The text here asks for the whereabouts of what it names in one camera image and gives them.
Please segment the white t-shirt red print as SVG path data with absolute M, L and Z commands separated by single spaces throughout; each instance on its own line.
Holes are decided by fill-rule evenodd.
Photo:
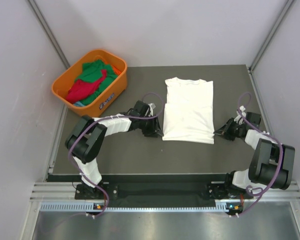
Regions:
M 173 77 L 165 80 L 163 141 L 214 144 L 214 82 Z

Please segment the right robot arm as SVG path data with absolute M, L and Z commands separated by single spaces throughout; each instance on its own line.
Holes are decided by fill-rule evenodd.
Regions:
M 244 112 L 243 116 L 259 129 L 260 114 Z M 248 186 L 251 186 L 252 189 L 262 188 L 261 190 L 252 190 L 254 193 L 265 189 L 275 176 L 279 164 L 280 148 L 278 144 L 265 134 L 251 128 L 238 112 L 236 118 L 230 118 L 221 128 L 215 130 L 214 134 L 228 141 L 234 141 L 236 138 L 242 139 L 254 150 L 248 169 L 226 174 L 222 187 L 224 194 L 229 198 L 235 198 L 240 194 L 245 194 Z M 270 188 L 286 190 L 292 181 L 295 148 L 285 144 L 281 146 L 282 161 L 280 170 Z

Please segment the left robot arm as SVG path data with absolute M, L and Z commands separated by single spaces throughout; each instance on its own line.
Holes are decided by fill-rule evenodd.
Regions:
M 141 130 L 145 137 L 162 137 L 163 131 L 158 116 L 154 114 L 154 103 L 138 100 L 127 112 L 103 118 L 81 117 L 65 141 L 68 153 L 79 169 L 86 192 L 99 198 L 104 191 L 97 156 L 104 138 L 118 133 Z

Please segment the orange plastic basket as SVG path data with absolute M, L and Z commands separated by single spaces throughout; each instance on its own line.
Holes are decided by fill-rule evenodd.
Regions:
M 66 95 L 75 82 L 75 78 L 82 73 L 82 64 L 95 60 L 102 60 L 119 71 L 118 77 L 107 87 L 91 104 L 83 107 L 74 106 L 66 101 Z M 62 73 L 52 84 L 52 93 L 59 98 L 68 109 L 79 116 L 89 115 L 99 117 L 113 103 L 114 100 L 127 88 L 128 65 L 121 57 L 103 50 L 94 49 L 82 56 L 76 63 Z

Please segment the light blue t-shirt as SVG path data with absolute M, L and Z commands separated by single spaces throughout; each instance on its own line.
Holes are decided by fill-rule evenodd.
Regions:
M 74 107 L 78 107 L 78 108 L 82 108 L 85 107 L 86 105 L 84 105 L 81 101 L 77 101 L 73 104 Z

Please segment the green t-shirt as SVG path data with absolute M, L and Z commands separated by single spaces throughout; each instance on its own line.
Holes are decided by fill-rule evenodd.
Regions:
M 102 76 L 101 70 L 106 70 L 107 75 L 105 80 L 92 95 L 80 100 L 80 102 L 86 106 L 91 104 L 104 90 L 106 90 L 121 72 L 115 70 L 112 65 L 106 64 L 101 59 L 98 59 L 93 62 L 83 63 L 82 73 L 74 81 L 76 82 L 78 79 L 82 79 L 85 82 L 93 83 Z

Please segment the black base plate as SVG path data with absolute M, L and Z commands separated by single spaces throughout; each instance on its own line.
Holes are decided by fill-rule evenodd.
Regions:
M 242 190 L 227 190 L 223 183 L 206 182 L 103 182 L 100 187 L 92 188 L 84 183 L 76 186 L 76 200 L 105 200 L 111 202 L 126 200 L 128 197 L 194 197 L 198 200 L 229 200 L 243 197 L 250 200 Z

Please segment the aluminium frame rail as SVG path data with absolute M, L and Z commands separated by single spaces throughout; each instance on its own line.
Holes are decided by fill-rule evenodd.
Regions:
M 32 201 L 72 201 L 76 190 L 71 182 L 37 182 L 34 184 L 30 200 Z M 300 189 L 293 181 L 287 190 L 270 189 L 260 199 L 261 202 L 300 201 Z

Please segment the right corner frame post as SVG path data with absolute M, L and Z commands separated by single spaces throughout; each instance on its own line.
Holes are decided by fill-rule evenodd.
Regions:
M 260 60 L 262 59 L 263 55 L 265 54 L 266 50 L 270 46 L 271 42 L 275 38 L 277 31 L 283 24 L 285 18 L 288 16 L 290 10 L 292 9 L 293 5 L 296 3 L 296 0 L 286 0 L 283 4 L 283 7 L 279 11 L 279 14 L 277 17 L 274 19 L 273 24 L 271 25 L 264 41 L 262 42 L 259 50 L 257 51 L 256 56 L 253 58 L 253 61 L 251 65 L 247 68 L 248 73 L 252 74 L 253 71 L 256 69 L 258 66 Z

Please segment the corner frame post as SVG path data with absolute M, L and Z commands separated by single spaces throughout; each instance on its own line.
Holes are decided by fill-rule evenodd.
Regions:
M 253 61 L 251 65 L 247 68 L 248 73 L 252 74 L 253 71 L 256 69 L 258 66 L 260 60 L 262 59 L 263 55 L 265 54 L 266 50 L 270 46 L 271 42 L 275 38 L 277 31 L 283 24 L 285 18 L 288 16 L 290 10 L 292 9 L 293 5 L 296 3 L 296 0 L 286 0 L 283 4 L 283 7 L 279 11 L 279 14 L 277 17 L 274 19 L 273 24 L 271 25 L 264 41 L 262 42 L 259 50 L 257 51 L 256 56 L 253 58 Z
M 46 18 L 44 17 L 39 5 L 35 0 L 25 0 L 27 5 L 29 6 L 30 10 L 33 12 L 35 18 L 39 22 L 43 32 L 47 36 L 50 44 L 52 45 L 53 49 L 55 50 L 58 58 L 62 62 L 63 66 L 68 69 L 71 65 L 66 58 L 62 48 L 60 47 L 60 44 L 57 41 L 57 38 L 55 37 L 53 31 L 51 30 Z

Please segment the left corner frame post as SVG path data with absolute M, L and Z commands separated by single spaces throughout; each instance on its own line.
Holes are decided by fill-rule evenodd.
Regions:
M 68 69 L 71 65 L 66 58 L 62 48 L 60 47 L 60 44 L 57 41 L 57 38 L 55 37 L 53 31 L 51 30 L 46 18 L 44 17 L 39 5 L 35 0 L 25 0 L 27 5 L 29 6 L 30 10 L 33 12 L 35 18 L 39 22 L 43 32 L 47 36 L 50 44 L 52 45 L 53 49 L 55 50 L 58 58 L 62 62 L 63 66 Z

